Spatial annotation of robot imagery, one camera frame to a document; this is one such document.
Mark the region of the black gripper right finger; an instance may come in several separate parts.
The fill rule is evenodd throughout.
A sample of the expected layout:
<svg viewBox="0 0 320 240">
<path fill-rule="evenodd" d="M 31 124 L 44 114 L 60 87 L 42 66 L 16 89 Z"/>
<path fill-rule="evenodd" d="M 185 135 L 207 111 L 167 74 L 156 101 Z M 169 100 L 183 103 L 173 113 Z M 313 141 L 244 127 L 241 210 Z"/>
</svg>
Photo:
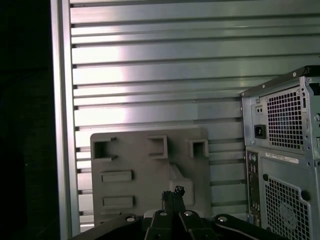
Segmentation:
<svg viewBox="0 0 320 240">
<path fill-rule="evenodd" d="M 218 214 L 210 221 L 185 207 L 185 189 L 174 189 L 174 207 L 191 240 L 281 240 L 283 237 L 228 214 Z"/>
</svg>

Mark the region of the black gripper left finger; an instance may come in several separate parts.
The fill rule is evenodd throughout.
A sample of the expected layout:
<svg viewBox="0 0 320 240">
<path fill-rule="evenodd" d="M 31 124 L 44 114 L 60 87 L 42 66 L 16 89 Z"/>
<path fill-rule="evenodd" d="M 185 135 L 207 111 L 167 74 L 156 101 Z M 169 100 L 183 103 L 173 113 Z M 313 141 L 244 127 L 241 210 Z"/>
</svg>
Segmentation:
<svg viewBox="0 0 320 240">
<path fill-rule="evenodd" d="M 85 232 L 73 240 L 170 240 L 174 218 L 173 193 L 162 193 L 162 209 L 152 218 L 135 214 L 122 214 Z"/>
</svg>

